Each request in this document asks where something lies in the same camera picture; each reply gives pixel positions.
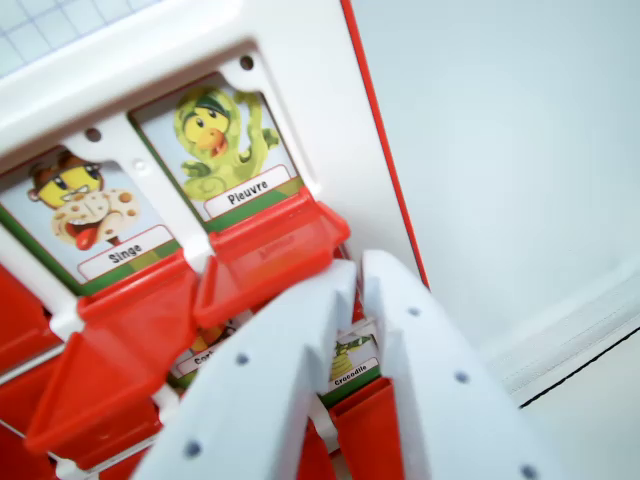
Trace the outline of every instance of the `label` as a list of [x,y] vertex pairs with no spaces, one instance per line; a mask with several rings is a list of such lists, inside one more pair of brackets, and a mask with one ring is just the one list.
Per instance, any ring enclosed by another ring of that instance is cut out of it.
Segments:
[[378,359],[370,358],[366,362],[361,363],[360,365],[358,365],[353,370],[350,370],[347,373],[345,373],[344,375],[342,375],[341,377],[338,377],[335,380],[333,380],[331,382],[331,384],[329,385],[329,391],[335,390],[336,388],[341,387],[342,385],[347,383],[349,380],[352,380],[355,377],[357,377],[359,375],[362,375],[364,372],[366,372],[368,370],[371,370],[373,367],[377,367],[378,365],[379,365],[378,364]]
[[204,362],[209,360],[209,357],[211,356],[211,354],[215,352],[219,346],[220,344],[216,344],[213,347],[207,348],[203,352],[197,353],[196,355],[191,357],[189,360],[178,364],[176,368],[182,375],[186,375],[187,373],[191,373],[194,370],[199,369]]
[[103,273],[120,265],[130,262],[134,258],[167,243],[173,237],[163,225],[156,225],[146,232],[142,232],[117,247],[110,248],[95,257],[78,265],[78,270],[87,280],[93,280]]
[[225,193],[211,200],[207,200],[204,208],[212,218],[215,218],[273,190],[277,186],[289,181],[290,178],[287,169],[283,165],[278,165],[231,190],[227,190]]

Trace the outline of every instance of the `white wall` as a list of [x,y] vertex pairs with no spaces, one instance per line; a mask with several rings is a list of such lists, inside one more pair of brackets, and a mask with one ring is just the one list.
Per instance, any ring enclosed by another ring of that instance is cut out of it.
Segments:
[[640,2],[353,7],[433,292],[474,345],[509,349],[628,268]]

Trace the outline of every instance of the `monkey tongue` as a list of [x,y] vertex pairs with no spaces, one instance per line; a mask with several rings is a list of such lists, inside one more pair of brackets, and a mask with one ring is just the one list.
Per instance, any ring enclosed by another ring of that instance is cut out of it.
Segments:
[[80,250],[89,250],[98,237],[99,225],[87,227],[76,236],[76,247]]

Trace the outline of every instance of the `green stripe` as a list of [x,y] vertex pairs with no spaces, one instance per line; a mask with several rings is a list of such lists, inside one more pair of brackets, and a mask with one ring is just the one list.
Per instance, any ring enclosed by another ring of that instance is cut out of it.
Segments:
[[344,385],[332,390],[331,392],[320,395],[320,400],[326,408],[331,408],[340,401],[347,398],[352,393],[360,390],[365,385],[371,383],[373,380],[380,376],[380,367],[375,366],[371,370],[358,375],[357,377],[349,380]]

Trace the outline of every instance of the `red plastic flap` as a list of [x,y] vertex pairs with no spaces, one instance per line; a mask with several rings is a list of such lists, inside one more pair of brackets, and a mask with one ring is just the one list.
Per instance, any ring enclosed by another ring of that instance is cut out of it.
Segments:
[[311,421],[307,423],[296,480],[336,480],[327,446]]
[[378,378],[329,410],[353,480],[404,478],[393,384]]
[[38,299],[1,266],[0,303],[0,372],[62,343],[49,330],[49,319]]
[[209,328],[268,300],[328,267],[348,237],[347,223],[306,188],[282,202],[212,233],[194,317]]
[[27,434],[35,452],[54,450],[148,398],[196,336],[197,275],[181,251],[94,296],[72,335]]
[[27,452],[22,438],[0,425],[0,472],[2,478],[21,480],[54,480],[53,465],[46,455]]
[[0,386],[0,420],[20,433],[27,433],[29,423],[53,376],[57,357],[17,376]]

